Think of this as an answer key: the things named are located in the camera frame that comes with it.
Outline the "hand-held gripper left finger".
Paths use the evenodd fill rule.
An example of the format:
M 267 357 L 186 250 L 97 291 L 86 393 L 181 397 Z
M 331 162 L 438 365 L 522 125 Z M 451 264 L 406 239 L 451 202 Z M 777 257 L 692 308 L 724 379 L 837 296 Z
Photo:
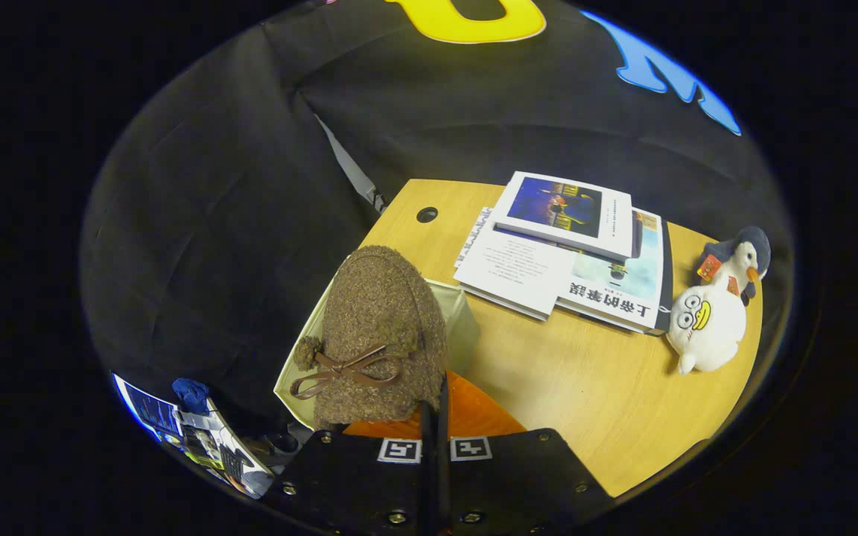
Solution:
M 314 535 L 436 535 L 438 417 L 419 414 L 418 441 L 314 432 L 262 502 Z

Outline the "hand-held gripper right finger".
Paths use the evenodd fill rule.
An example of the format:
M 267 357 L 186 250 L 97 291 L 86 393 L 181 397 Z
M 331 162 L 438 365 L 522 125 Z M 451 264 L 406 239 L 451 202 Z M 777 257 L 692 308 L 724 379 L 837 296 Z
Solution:
M 439 535 L 572 535 L 615 500 L 551 428 L 459 435 L 447 374 L 438 416 Z

